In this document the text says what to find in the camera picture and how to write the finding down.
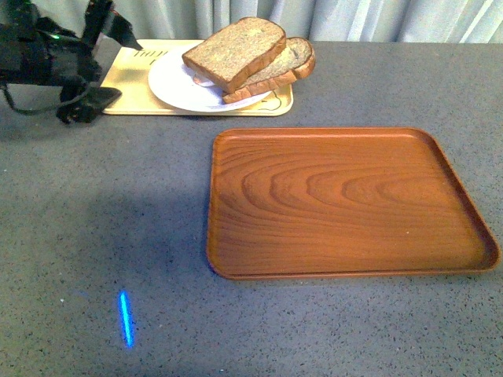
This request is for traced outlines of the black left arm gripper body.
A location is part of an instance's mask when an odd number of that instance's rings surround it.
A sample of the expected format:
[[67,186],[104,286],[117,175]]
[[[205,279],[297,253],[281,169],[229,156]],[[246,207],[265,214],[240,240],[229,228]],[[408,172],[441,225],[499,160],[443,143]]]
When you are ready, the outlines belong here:
[[[82,103],[101,77],[94,58],[105,21],[114,10],[111,1],[91,1],[81,36],[42,16],[31,1],[1,3],[1,91],[9,107],[21,115],[56,111],[65,124],[90,123],[107,107]],[[9,85],[60,88],[58,102],[22,109],[15,104]]]

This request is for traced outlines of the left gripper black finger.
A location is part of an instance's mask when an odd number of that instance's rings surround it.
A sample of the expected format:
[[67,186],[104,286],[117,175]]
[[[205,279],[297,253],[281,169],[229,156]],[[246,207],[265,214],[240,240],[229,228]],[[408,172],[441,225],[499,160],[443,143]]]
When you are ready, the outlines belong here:
[[133,26],[116,11],[110,11],[105,21],[105,34],[122,47],[141,49],[133,33]]
[[90,107],[108,107],[121,96],[121,91],[113,87],[91,87],[82,103]]

